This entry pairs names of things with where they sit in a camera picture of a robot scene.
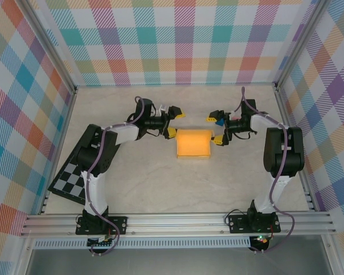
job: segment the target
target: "plaid wallpaper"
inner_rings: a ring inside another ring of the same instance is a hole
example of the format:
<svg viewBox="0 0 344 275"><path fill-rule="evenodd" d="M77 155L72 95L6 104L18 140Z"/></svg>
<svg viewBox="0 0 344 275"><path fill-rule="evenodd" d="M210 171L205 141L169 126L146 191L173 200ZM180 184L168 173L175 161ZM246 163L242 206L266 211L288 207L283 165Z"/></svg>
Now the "plaid wallpaper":
<svg viewBox="0 0 344 275"><path fill-rule="evenodd" d="M75 82L89 86L271 83L310 2L31 0Z"/></svg>
<svg viewBox="0 0 344 275"><path fill-rule="evenodd" d="M0 275L40 203L70 98L14 0L0 0Z"/></svg>
<svg viewBox="0 0 344 275"><path fill-rule="evenodd" d="M306 169L330 211L344 264L344 0L333 0L284 84L291 123L304 134Z"/></svg>
<svg viewBox="0 0 344 275"><path fill-rule="evenodd" d="M280 63L279 69L277 70L276 74L275 74L275 78L274 78L274 82L277 82L283 69L284 66L286 65L289 56L292 54L293 50L295 49L295 46L297 45L298 42L298 38L301 35L301 33L304 31L304 27L306 25L306 23L308 22L308 20L310 19L312 12L314 11L316 4L319 2L319 0L311 0L310 5L308 6L306 13L304 15L304 17L302 18L302 21L295 33L295 35L293 36L293 39L286 51L286 55L284 56L282 63Z"/></svg>

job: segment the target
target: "blue clip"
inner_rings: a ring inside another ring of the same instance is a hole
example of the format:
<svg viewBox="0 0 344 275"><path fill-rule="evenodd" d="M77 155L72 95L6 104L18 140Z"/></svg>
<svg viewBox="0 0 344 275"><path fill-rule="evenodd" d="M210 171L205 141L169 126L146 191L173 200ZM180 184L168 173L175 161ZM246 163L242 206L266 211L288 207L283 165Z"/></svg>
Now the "blue clip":
<svg viewBox="0 0 344 275"><path fill-rule="evenodd" d="M217 121L216 124L219 126L223 126L224 125L224 119Z"/></svg>

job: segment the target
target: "black and white checkerboard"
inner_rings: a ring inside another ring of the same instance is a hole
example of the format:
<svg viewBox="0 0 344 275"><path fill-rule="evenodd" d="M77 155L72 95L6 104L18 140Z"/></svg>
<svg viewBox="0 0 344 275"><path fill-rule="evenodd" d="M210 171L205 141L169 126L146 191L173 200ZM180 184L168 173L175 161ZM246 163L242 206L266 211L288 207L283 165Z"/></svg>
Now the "black and white checkerboard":
<svg viewBox="0 0 344 275"><path fill-rule="evenodd" d="M74 156L77 146L78 144L62 165L48 190L56 195L85 205L84 179ZM100 144L94 144L93 146L100 147Z"/></svg>

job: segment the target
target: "beige table surface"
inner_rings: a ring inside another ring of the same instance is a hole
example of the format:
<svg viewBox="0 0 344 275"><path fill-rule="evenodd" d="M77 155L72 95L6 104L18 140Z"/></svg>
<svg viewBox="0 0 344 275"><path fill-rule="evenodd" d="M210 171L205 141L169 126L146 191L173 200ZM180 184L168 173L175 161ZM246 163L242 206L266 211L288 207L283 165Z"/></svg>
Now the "beige table surface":
<svg viewBox="0 0 344 275"><path fill-rule="evenodd" d="M235 109L240 86L161 86L80 88L57 170L60 169L88 124L103 127L121 123L135 110L134 97L181 107L183 119L172 127L223 128L205 122L211 111ZM246 86L246 98L255 99L260 111L277 120L280 112L271 86ZM268 186L263 165L265 132L250 140L233 139L230 145L212 145L208 160L177 159L176 141L145 136L122 144L106 174L110 213L192 213L246 210L252 199ZM277 204L282 210L308 210L298 176L288 184ZM47 214L81 213L83 206L51 194Z"/></svg>

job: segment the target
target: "orange sponge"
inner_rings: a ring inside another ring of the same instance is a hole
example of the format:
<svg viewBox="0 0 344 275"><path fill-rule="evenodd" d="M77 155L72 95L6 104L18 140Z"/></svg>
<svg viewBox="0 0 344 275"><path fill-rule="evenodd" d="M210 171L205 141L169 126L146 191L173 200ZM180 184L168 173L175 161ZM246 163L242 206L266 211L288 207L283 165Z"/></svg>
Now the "orange sponge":
<svg viewBox="0 0 344 275"><path fill-rule="evenodd" d="M176 134L178 158L209 158L211 130L183 130Z"/></svg>

